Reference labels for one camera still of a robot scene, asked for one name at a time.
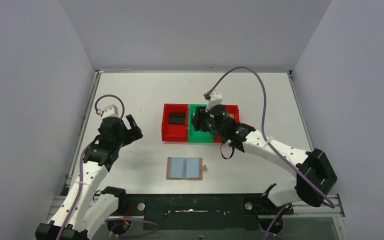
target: white table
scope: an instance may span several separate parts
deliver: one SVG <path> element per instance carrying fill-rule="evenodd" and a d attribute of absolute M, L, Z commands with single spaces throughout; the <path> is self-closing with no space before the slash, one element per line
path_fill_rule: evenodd
<path fill-rule="evenodd" d="M 164 103 L 205 104 L 203 94 L 223 73 L 130 72 L 102 73 L 95 100 L 105 94 L 119 96 L 125 115 L 132 114 L 143 138 L 123 147 L 99 189 L 113 186 L 129 194 L 262 193 L 272 183 L 293 178 L 287 171 L 257 156 L 235 151 L 222 159 L 220 143 L 166 143 L 161 140 Z M 266 133 L 290 146 L 309 150 L 309 141 L 286 73 L 260 73 L 267 91 Z M 217 87 L 224 104 L 239 106 L 240 120 L 260 129 L 263 111 L 261 87 L 251 73 L 231 73 Z M 117 100 L 104 98 L 102 109 Z M 98 134 L 101 118 L 89 116 L 83 149 Z M 230 148 L 223 148 L 225 155 Z M 200 157 L 207 171 L 203 180 L 167 180 L 168 157 Z M 79 172 L 77 160 L 74 176 Z"/>

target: black strap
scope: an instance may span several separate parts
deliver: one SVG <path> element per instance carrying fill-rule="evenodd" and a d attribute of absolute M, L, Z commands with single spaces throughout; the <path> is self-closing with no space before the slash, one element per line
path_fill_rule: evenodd
<path fill-rule="evenodd" d="M 233 157 L 233 154 L 235 153 L 235 148 L 232 147 L 232 152 L 231 152 L 230 156 L 229 156 L 229 157 L 225 157 L 225 156 L 223 155 L 223 152 L 222 152 L 222 147 L 223 147 L 224 144 L 225 144 L 225 143 L 223 142 L 223 143 L 220 145 L 220 153 L 221 153 L 221 157 L 222 157 L 223 159 L 231 159 L 231 158 Z"/>

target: green tray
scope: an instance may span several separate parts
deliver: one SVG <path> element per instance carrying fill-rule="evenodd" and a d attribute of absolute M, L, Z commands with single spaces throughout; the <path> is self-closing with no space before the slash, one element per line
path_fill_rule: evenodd
<path fill-rule="evenodd" d="M 213 143 L 214 135 L 211 132 L 195 131 L 191 123 L 197 107 L 206 107 L 206 104 L 189 104 L 189 116 L 187 124 L 187 141 L 190 143 Z"/>

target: red tray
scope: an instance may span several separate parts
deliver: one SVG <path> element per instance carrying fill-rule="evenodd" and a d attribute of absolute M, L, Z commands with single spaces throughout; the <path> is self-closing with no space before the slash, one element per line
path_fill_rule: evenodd
<path fill-rule="evenodd" d="M 164 142 L 188 141 L 188 110 L 188 104 L 164 104 L 161 124 L 161 138 Z M 185 113 L 184 124 L 169 124 L 170 113 Z"/>
<path fill-rule="evenodd" d="M 236 120 L 236 122 L 240 122 L 239 120 L 239 108 L 238 105 L 225 105 L 227 114 L 233 114 L 233 119 Z M 218 136 L 214 136 L 214 142 L 215 143 L 221 143 L 222 140 Z"/>

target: wall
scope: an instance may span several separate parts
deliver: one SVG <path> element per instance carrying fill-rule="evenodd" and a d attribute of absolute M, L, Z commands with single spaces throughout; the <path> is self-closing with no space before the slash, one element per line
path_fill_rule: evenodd
<path fill-rule="evenodd" d="M 63 185 L 93 78 L 57 0 L 0 0 L 0 240 L 35 239 Z"/>
<path fill-rule="evenodd" d="M 292 77 L 350 239 L 384 239 L 384 1 L 333 0 Z"/>
<path fill-rule="evenodd" d="M 332 0 L 60 0 L 96 69 L 291 70 Z"/>

